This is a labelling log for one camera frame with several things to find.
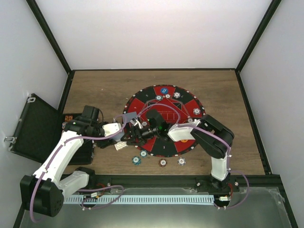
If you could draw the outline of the blue white chips seat six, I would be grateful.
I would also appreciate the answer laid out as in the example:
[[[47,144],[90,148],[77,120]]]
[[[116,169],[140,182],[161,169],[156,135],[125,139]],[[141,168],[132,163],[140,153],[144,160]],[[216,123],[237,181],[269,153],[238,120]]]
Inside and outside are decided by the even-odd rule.
[[[181,94],[179,92],[175,92],[173,95],[174,98],[180,98],[180,96],[181,96]]]

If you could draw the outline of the green poker chip stack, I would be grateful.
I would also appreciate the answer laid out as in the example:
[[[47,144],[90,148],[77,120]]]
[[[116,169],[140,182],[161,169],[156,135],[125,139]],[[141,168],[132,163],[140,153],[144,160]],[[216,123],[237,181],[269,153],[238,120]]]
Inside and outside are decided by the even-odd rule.
[[[132,158],[132,163],[133,163],[134,165],[140,165],[140,164],[141,164],[141,158],[138,157],[138,156],[134,156],[134,157]]]

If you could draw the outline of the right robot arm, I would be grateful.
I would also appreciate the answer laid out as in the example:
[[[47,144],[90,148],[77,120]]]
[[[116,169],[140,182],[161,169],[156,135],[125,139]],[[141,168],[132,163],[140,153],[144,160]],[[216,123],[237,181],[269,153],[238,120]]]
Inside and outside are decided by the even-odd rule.
[[[161,114],[152,109],[147,112],[148,124],[143,126],[139,117],[131,119],[123,131],[122,142],[142,146],[154,137],[165,142],[194,140],[211,157],[210,184],[216,191],[228,186],[230,177],[231,147],[233,132],[210,115],[190,123],[168,123]]]

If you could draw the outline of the green chips seat five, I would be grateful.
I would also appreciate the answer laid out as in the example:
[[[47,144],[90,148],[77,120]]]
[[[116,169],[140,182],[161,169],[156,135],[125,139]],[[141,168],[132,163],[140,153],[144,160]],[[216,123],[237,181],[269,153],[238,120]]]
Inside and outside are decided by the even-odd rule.
[[[161,95],[157,95],[156,96],[156,100],[161,101],[162,100],[162,96]]]

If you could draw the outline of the orange brown poker chip stack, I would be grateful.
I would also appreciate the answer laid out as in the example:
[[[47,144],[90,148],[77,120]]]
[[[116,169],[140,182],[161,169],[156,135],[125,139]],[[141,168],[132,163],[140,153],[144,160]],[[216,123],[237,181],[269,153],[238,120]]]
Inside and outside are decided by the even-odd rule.
[[[167,161],[165,159],[160,159],[159,160],[159,166],[164,168],[167,165]]]

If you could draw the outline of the dealt card seat four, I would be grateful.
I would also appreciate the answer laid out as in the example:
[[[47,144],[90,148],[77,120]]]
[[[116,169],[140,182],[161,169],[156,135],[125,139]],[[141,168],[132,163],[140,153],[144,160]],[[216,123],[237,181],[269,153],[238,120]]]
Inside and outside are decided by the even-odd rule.
[[[125,113],[123,114],[123,122],[130,122],[132,119],[135,119],[137,117],[136,112],[130,112],[130,113]]]

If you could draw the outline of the green chip mat edge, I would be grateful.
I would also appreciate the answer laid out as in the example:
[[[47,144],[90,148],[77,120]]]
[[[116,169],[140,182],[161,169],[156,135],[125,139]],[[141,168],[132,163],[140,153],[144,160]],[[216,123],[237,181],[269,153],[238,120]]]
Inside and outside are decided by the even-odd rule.
[[[148,155],[148,153],[147,153],[146,150],[141,150],[141,151],[140,151],[140,156],[141,156],[141,157],[145,158],[145,157],[147,157],[147,155]]]

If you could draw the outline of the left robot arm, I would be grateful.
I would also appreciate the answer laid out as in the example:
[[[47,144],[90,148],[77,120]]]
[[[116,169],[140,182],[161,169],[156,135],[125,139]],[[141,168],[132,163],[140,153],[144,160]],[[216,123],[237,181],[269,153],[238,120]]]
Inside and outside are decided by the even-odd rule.
[[[112,145],[119,142],[119,136],[127,124],[121,114],[122,123],[98,122],[99,109],[86,106],[82,114],[66,123],[64,131],[46,161],[31,175],[20,181],[22,207],[29,212],[30,219],[38,223],[35,214],[54,217],[61,210],[64,200],[76,192],[96,192],[97,180],[91,169],[79,168],[66,178],[63,172],[76,151],[85,140]]]

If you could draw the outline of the blue white poker chip stack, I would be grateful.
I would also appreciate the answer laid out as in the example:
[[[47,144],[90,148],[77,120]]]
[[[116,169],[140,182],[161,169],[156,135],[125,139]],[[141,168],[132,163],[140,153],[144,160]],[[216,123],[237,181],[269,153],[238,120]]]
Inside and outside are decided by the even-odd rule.
[[[183,166],[186,164],[186,160],[185,160],[185,158],[180,157],[180,158],[178,158],[177,163],[179,165]]]

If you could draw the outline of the blue white chips seat eight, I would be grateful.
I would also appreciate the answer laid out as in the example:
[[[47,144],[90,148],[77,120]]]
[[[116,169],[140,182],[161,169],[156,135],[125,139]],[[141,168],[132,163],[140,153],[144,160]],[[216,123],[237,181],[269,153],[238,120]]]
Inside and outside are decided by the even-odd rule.
[[[194,113],[195,115],[199,115],[199,114],[201,113],[201,111],[200,111],[199,108],[194,108],[194,109],[193,109],[193,113]]]

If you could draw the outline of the blue small blind button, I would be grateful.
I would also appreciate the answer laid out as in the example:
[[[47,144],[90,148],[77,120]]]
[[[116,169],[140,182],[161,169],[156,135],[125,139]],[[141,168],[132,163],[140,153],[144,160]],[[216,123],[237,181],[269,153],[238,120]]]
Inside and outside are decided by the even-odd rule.
[[[161,92],[162,94],[166,95],[166,94],[168,94],[169,90],[168,90],[168,88],[166,88],[166,87],[162,87],[162,88],[160,89],[160,92]]]

